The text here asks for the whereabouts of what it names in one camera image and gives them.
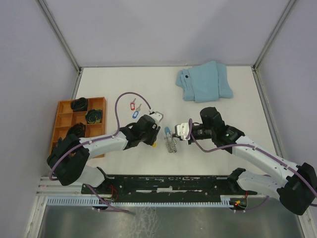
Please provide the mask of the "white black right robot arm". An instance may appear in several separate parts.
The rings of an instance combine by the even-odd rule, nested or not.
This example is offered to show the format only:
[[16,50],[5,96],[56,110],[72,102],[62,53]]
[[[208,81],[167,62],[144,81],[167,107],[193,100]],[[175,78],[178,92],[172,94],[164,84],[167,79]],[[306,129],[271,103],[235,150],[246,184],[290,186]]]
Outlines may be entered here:
[[298,165],[265,150],[241,130],[226,125],[215,107],[200,111],[202,123],[194,126],[190,119],[185,130],[186,140],[211,139],[215,148],[245,159],[265,174],[257,175],[245,169],[232,172],[227,188],[231,193],[254,191],[275,198],[290,212],[303,215],[317,197],[317,175],[308,163]]

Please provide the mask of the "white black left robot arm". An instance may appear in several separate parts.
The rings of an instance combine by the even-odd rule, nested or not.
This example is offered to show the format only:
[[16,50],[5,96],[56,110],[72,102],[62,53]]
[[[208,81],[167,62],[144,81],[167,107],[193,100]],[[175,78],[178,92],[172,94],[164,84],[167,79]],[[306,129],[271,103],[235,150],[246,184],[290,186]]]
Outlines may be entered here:
[[137,122],[121,127],[114,135],[78,138],[74,134],[66,136],[53,148],[47,159],[51,168],[50,179],[68,186],[75,182],[88,184],[98,193],[109,189],[109,180],[99,167],[90,167],[87,162],[99,155],[113,151],[134,148],[139,143],[154,145],[160,130],[163,115],[152,112],[143,115]]

